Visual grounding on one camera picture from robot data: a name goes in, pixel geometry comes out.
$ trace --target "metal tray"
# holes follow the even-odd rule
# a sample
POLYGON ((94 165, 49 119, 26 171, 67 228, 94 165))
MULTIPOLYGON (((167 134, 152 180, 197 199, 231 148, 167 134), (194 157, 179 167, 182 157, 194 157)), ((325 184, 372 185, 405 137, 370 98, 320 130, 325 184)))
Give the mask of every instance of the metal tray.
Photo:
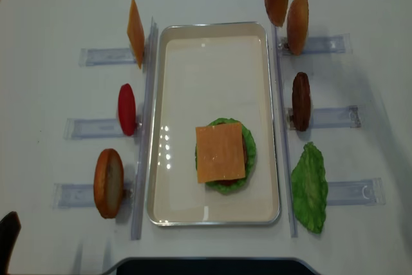
POLYGON ((265 29, 257 23, 172 26, 160 38, 147 212, 161 226, 268 224, 279 215, 274 115, 265 29), (198 184, 195 127, 241 121, 256 164, 240 191, 198 184))

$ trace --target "tomato slice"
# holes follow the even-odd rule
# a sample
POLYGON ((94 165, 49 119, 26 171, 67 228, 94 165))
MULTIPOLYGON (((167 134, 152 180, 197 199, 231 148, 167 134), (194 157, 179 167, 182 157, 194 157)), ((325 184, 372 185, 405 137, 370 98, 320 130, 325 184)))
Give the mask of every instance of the tomato slice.
POLYGON ((117 109, 123 133, 128 136, 133 135, 136 129, 136 103, 129 84, 124 84, 120 88, 117 109))

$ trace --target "bottom bun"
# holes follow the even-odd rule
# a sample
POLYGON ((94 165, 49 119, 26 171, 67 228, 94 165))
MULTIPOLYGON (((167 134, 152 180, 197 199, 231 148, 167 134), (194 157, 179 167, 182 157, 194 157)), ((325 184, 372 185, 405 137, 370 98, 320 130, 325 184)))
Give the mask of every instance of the bottom bun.
POLYGON ((123 197, 124 172, 119 154, 105 149, 98 157, 93 193, 96 207, 103 218, 116 217, 123 197))

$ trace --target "orange cheese slice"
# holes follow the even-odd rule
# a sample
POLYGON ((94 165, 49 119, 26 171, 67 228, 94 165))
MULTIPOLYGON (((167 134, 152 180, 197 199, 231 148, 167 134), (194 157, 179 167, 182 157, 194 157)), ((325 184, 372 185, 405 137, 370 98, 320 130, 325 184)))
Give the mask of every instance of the orange cheese slice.
POLYGON ((131 47, 135 53, 137 64, 141 69, 144 53, 144 32, 135 0, 131 0, 127 35, 129 36, 131 47))
POLYGON ((240 122, 196 128, 198 183, 245 177, 240 122))

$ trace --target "lettuce leaf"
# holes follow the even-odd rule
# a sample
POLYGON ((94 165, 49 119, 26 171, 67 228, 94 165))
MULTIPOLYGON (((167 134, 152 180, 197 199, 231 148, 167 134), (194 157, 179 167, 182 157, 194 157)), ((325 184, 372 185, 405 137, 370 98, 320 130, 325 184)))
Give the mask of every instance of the lettuce leaf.
POLYGON ((292 194, 295 217, 313 233, 320 234, 326 219, 328 183, 325 179, 322 153, 313 142, 304 151, 292 171, 292 194))
MULTIPOLYGON (((233 122, 239 122, 236 119, 216 119, 215 121, 211 122, 208 126, 215 126, 217 124, 221 124, 222 122, 226 124, 230 124, 233 122)), ((252 137, 252 133, 242 124, 242 135, 245 138, 246 150, 247 150, 247 164, 245 166, 245 178, 240 178, 237 182, 233 183, 232 185, 225 186, 220 184, 218 181, 215 182, 207 182, 206 185, 219 191, 222 194, 228 194, 233 191, 238 190, 239 188, 243 187, 246 182, 247 178, 249 177, 250 172, 252 171, 253 165, 255 164, 255 157, 256 157, 256 145, 255 140, 252 137)), ((196 169, 198 168, 198 152, 197 147, 194 148, 194 160, 196 162, 196 169)))

